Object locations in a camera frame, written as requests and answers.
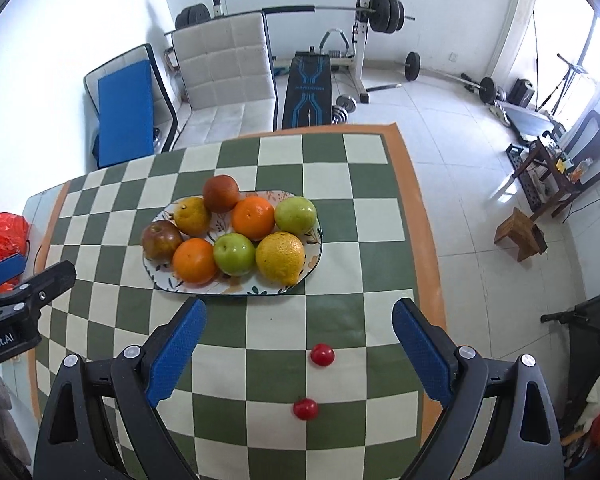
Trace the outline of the yellow lemon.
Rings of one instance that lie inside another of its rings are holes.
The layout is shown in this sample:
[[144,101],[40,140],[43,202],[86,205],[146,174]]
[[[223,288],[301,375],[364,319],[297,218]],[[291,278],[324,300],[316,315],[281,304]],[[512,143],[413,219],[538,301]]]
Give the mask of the yellow lemon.
[[178,229],[189,237],[204,237],[210,228],[211,212],[204,206],[202,197],[186,197],[176,204],[173,220]]

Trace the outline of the green apple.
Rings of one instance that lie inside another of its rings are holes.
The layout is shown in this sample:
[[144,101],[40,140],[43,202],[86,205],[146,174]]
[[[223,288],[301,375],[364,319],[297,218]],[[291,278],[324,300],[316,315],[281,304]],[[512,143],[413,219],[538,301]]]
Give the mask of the green apple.
[[221,235],[214,243],[213,258],[224,274],[243,276],[256,264],[256,248],[245,235],[230,232]]
[[309,233],[317,218],[317,210],[310,200],[292,196],[280,202],[274,211],[276,226],[295,236]]

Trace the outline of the yellow orange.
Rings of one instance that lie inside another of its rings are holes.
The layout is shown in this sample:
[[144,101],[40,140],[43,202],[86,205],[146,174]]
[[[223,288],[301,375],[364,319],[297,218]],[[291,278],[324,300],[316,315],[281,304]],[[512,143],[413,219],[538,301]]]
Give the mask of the yellow orange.
[[268,234],[256,249],[256,263],[260,273],[283,286],[297,284],[306,253],[302,241],[294,234],[278,231]]

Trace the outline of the red plastic bag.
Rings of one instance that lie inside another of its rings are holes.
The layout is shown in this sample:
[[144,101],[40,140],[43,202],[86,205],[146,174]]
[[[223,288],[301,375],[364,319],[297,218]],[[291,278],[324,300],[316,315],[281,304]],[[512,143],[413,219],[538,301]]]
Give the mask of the red plastic bag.
[[23,216],[0,212],[0,294],[12,290],[26,268],[28,232]]

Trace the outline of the small wooden stool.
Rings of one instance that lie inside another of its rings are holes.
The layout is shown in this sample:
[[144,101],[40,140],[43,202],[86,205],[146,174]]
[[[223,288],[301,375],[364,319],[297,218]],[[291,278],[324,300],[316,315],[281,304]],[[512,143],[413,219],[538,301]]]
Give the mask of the small wooden stool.
[[512,214],[496,228],[494,243],[501,243],[506,238],[518,247],[518,262],[547,251],[543,231],[518,208],[514,208]]

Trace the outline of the green white checkered tablecloth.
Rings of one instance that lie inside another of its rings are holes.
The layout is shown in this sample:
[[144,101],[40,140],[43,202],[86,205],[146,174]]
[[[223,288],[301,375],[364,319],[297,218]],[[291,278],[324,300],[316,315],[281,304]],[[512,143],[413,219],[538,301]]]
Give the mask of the green white checkered tablecloth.
[[[396,126],[351,126],[226,141],[98,170],[27,204],[35,267],[70,260],[76,284],[40,321],[35,408],[62,359],[116,356],[172,318],[179,294],[156,289],[140,234],[160,210],[216,174],[244,191],[315,204],[323,252],[283,295],[207,297],[199,344],[159,413],[189,465],[212,479],[395,479],[434,423],[393,333],[396,300],[444,320],[436,250]],[[329,344],[335,361],[310,352]],[[292,406],[320,406],[304,422]]]

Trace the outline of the cherry tomato upper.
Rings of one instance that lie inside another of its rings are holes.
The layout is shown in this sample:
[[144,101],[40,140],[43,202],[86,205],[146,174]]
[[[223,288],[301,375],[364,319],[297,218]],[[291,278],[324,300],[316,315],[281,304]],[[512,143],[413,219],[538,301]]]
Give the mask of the cherry tomato upper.
[[311,361],[320,367],[328,367],[335,358],[335,351],[329,344],[316,344],[310,352]]

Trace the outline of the cherry tomato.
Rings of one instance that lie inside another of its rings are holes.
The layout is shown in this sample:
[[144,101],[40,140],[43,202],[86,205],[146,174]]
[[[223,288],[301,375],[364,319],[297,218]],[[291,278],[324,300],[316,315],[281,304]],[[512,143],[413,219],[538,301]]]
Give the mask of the cherry tomato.
[[292,412],[294,416],[304,422],[316,419],[320,412],[320,406],[316,401],[310,398],[303,398],[294,402],[292,406]]
[[311,361],[320,367],[328,367],[335,358],[335,351],[329,344],[316,344],[310,352]]

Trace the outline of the cherry tomato lower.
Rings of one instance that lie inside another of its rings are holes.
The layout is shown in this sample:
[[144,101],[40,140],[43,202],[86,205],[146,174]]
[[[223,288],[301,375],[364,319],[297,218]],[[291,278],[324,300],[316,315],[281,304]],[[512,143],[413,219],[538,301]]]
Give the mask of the cherry tomato lower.
[[310,398],[303,398],[294,402],[292,406],[292,412],[294,416],[304,422],[316,419],[320,412],[320,406],[316,401]]

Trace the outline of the floral deer oval plate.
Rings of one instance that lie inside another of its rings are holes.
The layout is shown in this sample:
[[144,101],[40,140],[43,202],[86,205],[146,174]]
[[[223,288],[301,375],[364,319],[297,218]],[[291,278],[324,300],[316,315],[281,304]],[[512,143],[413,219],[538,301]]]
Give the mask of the floral deer oval plate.
[[[295,195],[288,191],[250,191],[240,193],[241,198],[246,198],[247,196],[263,197],[275,208],[283,200],[286,200],[286,198],[294,197]],[[179,201],[176,200],[166,206],[166,208],[163,208],[163,210],[160,210],[151,221],[169,221],[175,226],[173,214],[176,211],[176,204]],[[230,218],[232,218],[231,212],[227,212],[226,214],[213,213],[210,230],[204,236],[204,240],[208,240],[210,244],[214,244],[221,235],[233,232],[233,227],[230,225]],[[302,241],[305,256],[296,285],[302,283],[314,271],[322,256],[323,230],[317,218],[312,229],[306,234],[299,236],[299,240]],[[155,288],[164,292],[177,292],[184,295],[245,297],[248,295],[278,296],[286,294],[292,289],[291,286],[284,287],[281,284],[268,280],[257,268],[253,268],[248,274],[238,276],[237,278],[232,278],[220,272],[214,280],[206,284],[196,285],[181,280],[174,273],[171,263],[156,263],[143,256],[143,266],[148,276],[154,282]]]

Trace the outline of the white quilted chair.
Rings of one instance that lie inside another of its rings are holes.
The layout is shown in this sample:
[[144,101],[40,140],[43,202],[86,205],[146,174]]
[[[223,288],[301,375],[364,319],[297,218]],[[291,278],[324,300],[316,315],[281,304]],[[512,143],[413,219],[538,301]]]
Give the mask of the white quilted chair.
[[192,114],[174,148],[277,128],[278,96],[268,22],[260,11],[212,18],[172,34]]

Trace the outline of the floor barbell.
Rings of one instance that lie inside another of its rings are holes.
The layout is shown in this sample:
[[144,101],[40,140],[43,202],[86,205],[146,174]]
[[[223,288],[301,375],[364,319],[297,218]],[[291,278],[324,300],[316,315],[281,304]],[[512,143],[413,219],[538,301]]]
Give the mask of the floor barbell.
[[491,77],[483,77],[480,81],[473,80],[467,75],[456,76],[442,70],[422,68],[420,55],[411,51],[407,53],[404,64],[404,76],[407,81],[415,81],[421,73],[427,76],[439,77],[457,82],[463,87],[470,87],[478,91],[479,99],[483,104],[494,104],[498,99],[498,86]]

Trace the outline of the black blue weight bench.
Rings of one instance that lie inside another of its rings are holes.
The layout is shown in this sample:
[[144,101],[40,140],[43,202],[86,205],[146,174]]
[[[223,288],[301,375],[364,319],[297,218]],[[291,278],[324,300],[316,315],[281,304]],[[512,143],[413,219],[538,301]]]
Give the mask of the black blue weight bench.
[[324,54],[296,55],[285,96],[283,129],[332,124],[332,68]]

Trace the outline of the barbell on rack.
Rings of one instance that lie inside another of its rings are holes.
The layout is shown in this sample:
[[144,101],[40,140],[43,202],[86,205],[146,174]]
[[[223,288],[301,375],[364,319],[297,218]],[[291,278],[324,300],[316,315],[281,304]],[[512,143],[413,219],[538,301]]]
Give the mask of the barbell on rack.
[[[212,10],[204,3],[188,6],[181,10],[175,19],[175,29],[205,23],[212,18],[222,18],[225,15],[221,0],[212,0]],[[407,15],[401,0],[356,0],[355,6],[314,6],[313,4],[297,4],[296,6],[268,6],[262,8],[264,15],[315,13],[317,11],[347,11],[354,13],[353,33],[357,34],[362,25],[368,26],[373,32],[391,35],[400,32],[405,21],[416,21]]]

